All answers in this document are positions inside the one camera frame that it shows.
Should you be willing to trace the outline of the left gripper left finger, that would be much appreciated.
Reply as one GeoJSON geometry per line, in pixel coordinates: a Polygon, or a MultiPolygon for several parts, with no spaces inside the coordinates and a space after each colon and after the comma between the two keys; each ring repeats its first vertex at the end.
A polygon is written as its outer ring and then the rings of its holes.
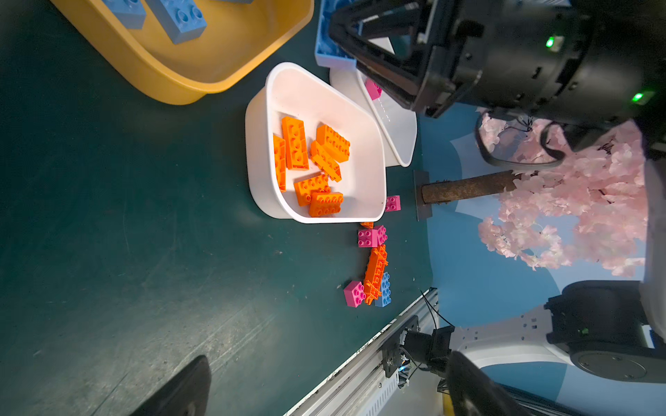
{"type": "Polygon", "coordinates": [[[199,355],[145,400],[131,416],[204,416],[211,384],[212,372],[208,358],[199,355]]]}

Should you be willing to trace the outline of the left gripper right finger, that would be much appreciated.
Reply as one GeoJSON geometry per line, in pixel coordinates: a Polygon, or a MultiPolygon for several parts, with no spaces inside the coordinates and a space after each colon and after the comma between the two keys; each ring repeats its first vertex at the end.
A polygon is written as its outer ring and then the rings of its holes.
{"type": "Polygon", "coordinates": [[[447,362],[447,382],[454,414],[527,416],[528,412],[495,384],[465,355],[453,352],[447,362]]]}

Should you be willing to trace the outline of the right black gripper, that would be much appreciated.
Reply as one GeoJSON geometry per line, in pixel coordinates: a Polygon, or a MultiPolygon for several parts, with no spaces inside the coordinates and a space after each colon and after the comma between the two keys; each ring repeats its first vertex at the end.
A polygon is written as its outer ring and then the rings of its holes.
{"type": "Polygon", "coordinates": [[[652,1],[355,1],[332,14],[329,36],[402,107],[429,117],[464,103],[565,128],[656,124],[652,1]],[[408,38],[407,51],[375,44],[385,37],[408,38]]]}

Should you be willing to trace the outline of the pink lego small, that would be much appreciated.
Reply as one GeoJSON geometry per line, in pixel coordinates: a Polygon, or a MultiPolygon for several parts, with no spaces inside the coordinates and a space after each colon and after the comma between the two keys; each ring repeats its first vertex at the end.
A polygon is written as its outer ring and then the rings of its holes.
{"type": "Polygon", "coordinates": [[[345,302],[348,307],[357,308],[366,299],[364,285],[360,281],[350,282],[343,290],[345,302]]]}
{"type": "Polygon", "coordinates": [[[383,94],[382,88],[369,78],[365,80],[364,86],[369,95],[369,98],[371,98],[373,101],[378,100],[383,94]]]}

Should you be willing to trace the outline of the blue lego brick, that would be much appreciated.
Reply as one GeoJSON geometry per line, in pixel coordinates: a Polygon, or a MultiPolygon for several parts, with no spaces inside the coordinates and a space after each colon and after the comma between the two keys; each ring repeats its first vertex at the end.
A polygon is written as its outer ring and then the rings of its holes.
{"type": "Polygon", "coordinates": [[[388,272],[384,272],[383,279],[381,282],[381,294],[374,302],[374,305],[376,305],[376,307],[384,308],[392,302],[390,286],[391,286],[390,274],[388,274],[388,272]]]}
{"type": "Polygon", "coordinates": [[[126,29],[142,29],[147,12],[140,0],[103,0],[126,29]]]}
{"type": "Polygon", "coordinates": [[[192,0],[147,0],[146,3],[173,44],[197,39],[207,28],[202,10],[192,0]]]}
{"type": "Polygon", "coordinates": [[[337,10],[353,3],[355,3],[355,0],[324,0],[321,2],[314,52],[318,66],[341,71],[355,71],[357,69],[357,60],[337,45],[329,34],[331,16],[337,10]]]}

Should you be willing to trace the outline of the pink lego small bottom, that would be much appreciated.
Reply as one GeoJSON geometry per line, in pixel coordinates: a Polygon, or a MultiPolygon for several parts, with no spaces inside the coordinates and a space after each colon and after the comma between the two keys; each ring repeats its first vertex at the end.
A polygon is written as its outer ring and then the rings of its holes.
{"type": "Polygon", "coordinates": [[[345,302],[348,307],[357,308],[366,299],[364,285],[360,281],[350,282],[343,290],[345,302]]]}

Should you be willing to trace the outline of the orange lego long assembly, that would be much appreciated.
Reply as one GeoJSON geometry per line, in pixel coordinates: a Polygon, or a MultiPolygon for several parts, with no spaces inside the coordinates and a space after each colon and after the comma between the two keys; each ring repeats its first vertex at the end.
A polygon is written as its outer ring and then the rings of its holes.
{"type": "Polygon", "coordinates": [[[388,265],[386,245],[382,244],[371,250],[369,263],[364,277],[365,303],[371,305],[382,296],[382,282],[388,265]]]}

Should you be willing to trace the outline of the orange lego brick stack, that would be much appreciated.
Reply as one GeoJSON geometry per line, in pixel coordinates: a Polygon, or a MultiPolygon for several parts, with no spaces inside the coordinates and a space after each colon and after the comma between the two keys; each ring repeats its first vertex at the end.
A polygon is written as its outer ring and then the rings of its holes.
{"type": "Polygon", "coordinates": [[[300,180],[294,183],[294,189],[299,206],[308,206],[312,200],[314,192],[330,193],[329,176],[319,174],[309,179],[300,180]]]}
{"type": "Polygon", "coordinates": [[[320,218],[340,213],[344,201],[340,192],[313,192],[310,196],[309,214],[320,218]]]}

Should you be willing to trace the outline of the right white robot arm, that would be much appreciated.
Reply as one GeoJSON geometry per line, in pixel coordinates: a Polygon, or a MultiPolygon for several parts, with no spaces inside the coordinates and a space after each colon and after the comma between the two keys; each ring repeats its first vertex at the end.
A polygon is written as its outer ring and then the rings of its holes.
{"type": "Polygon", "coordinates": [[[357,1],[328,34],[405,109],[480,109],[475,141],[501,203],[480,224],[490,251],[613,274],[518,318],[410,333],[413,358],[446,380],[465,355],[664,383],[664,2],[357,1]]]}

